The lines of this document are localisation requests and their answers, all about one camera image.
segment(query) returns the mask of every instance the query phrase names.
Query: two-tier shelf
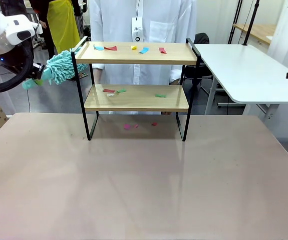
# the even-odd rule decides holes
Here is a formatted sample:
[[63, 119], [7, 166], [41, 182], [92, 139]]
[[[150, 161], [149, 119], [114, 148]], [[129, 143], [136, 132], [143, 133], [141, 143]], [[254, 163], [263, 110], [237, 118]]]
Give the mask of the two-tier shelf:
[[[182, 140], [186, 140], [194, 93], [197, 85], [197, 70], [201, 56], [188, 38], [186, 43], [147, 43], [147, 42], [93, 42], [83, 38], [72, 50], [77, 89], [82, 108], [87, 139], [91, 140], [98, 120], [99, 111], [137, 111], [137, 112], [175, 112]], [[117, 46], [117, 51], [94, 49], [94, 46]], [[143, 47], [149, 51], [140, 54]], [[159, 48], [165, 48], [167, 54], [161, 53]], [[86, 101], [83, 100], [77, 64], [89, 64], [92, 87]], [[102, 85], [94, 83], [92, 64], [148, 64], [148, 65], [183, 65], [180, 85]], [[196, 66], [193, 88], [188, 104], [183, 91], [184, 68], [186, 65]], [[121, 90], [126, 92], [108, 96], [103, 89]], [[163, 94], [167, 97], [156, 97]], [[89, 132], [86, 111], [96, 112], [91, 131]], [[178, 113], [187, 113], [185, 130], [182, 130]]]

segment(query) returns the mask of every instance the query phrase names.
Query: beige tabletop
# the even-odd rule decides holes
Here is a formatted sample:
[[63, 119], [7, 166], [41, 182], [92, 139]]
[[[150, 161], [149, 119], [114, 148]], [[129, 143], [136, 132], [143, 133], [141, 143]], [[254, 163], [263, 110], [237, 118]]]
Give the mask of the beige tabletop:
[[80, 114], [18, 113], [1, 239], [288, 239], [288, 154], [253, 116], [192, 116], [182, 142], [174, 116], [102, 115], [87, 141]]
[[[244, 30], [244, 32], [248, 31], [249, 24], [233, 24], [234, 27], [236, 27], [239, 30]], [[254, 24], [252, 27], [252, 30], [250, 32], [250, 35], [256, 38], [257, 40], [261, 41], [262, 43], [265, 43], [267, 45], [270, 45], [271, 40], [267, 37], [274, 36], [276, 30], [276, 25], [274, 24]]]

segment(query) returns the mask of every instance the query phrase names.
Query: table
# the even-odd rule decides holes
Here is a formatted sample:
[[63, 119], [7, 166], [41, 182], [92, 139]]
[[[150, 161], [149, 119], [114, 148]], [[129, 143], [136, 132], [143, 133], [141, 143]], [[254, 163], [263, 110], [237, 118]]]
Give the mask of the table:
[[81, 114], [3, 126], [0, 239], [288, 239], [288, 154], [258, 118], [192, 116], [186, 142], [169, 116], [100, 118], [92, 141]]
[[214, 75], [205, 114], [210, 114], [217, 83], [240, 104], [256, 104], [270, 119], [279, 104], [288, 104], [288, 68], [253, 46], [197, 44]]
[[[249, 24], [244, 25], [240, 23], [240, 24], [233, 24], [233, 26], [246, 33], [248, 31]], [[274, 36], [275, 30], [276, 30], [275, 24], [254, 24], [250, 32], [250, 36], [254, 37], [261, 43], [270, 45], [271, 39], [267, 37]]]

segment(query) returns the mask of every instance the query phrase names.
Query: id badge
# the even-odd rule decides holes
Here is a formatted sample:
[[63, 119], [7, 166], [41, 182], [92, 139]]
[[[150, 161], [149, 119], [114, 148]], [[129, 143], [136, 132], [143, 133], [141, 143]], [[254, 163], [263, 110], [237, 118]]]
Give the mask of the id badge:
[[133, 42], [142, 43], [144, 41], [143, 35], [143, 18], [132, 17], [132, 36]]

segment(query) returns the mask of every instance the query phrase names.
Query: mop head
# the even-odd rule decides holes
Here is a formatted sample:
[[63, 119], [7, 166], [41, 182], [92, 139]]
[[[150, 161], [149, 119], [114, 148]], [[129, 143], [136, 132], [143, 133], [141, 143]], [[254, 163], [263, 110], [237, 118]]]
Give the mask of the mop head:
[[[87, 67], [87, 64], [77, 64], [79, 73], [85, 70]], [[73, 78], [74, 76], [75, 72], [71, 52], [63, 51], [61, 54], [56, 55], [47, 61], [47, 69], [44, 70], [41, 79], [43, 81], [48, 80], [50, 85], [52, 83], [59, 85], [65, 82], [67, 79]], [[23, 82], [23, 88], [26, 90], [35, 86], [41, 86], [41, 84], [39, 82], [36, 83], [36, 80], [33, 79]]]

